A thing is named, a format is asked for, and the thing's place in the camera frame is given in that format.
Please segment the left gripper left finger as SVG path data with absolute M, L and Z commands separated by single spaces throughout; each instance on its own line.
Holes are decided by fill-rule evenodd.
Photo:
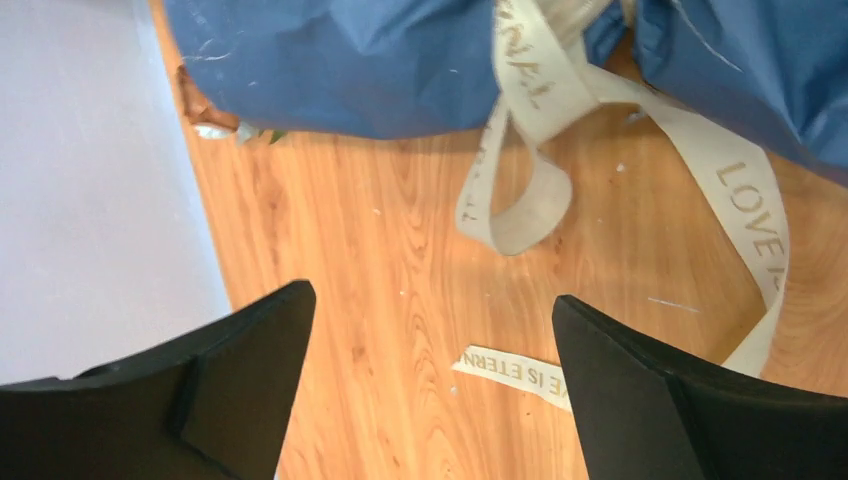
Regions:
M 316 308 L 293 281 L 73 378 L 1 389 L 5 479 L 271 479 Z

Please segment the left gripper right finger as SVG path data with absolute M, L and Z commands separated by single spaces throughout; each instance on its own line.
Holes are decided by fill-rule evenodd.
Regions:
M 843 479 L 847 401 L 733 372 L 571 295 L 552 323 L 593 479 Z

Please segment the cream printed ribbon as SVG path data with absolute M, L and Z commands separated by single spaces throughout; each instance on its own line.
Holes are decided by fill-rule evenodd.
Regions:
M 499 1 L 492 63 L 500 90 L 455 210 L 458 229 L 499 254 L 520 254 L 552 233 L 569 209 L 569 175 L 540 146 L 608 104 L 641 108 L 681 156 L 726 236 L 755 280 L 763 317 L 724 362 L 759 377 L 785 297 L 790 260 L 787 216 L 765 152 L 646 86 L 591 64 L 583 34 L 603 1 Z M 521 197 L 491 210 L 503 141 L 515 129 L 532 176 Z

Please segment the blue wrapping paper sheet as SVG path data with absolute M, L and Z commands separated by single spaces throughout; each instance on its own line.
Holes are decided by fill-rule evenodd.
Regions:
M 184 65 L 254 125 L 374 139 L 479 127 L 497 86 L 491 1 L 169 1 Z M 847 181 L 843 1 L 615 1 L 583 32 L 607 62 L 627 31 L 642 78 L 839 184 Z

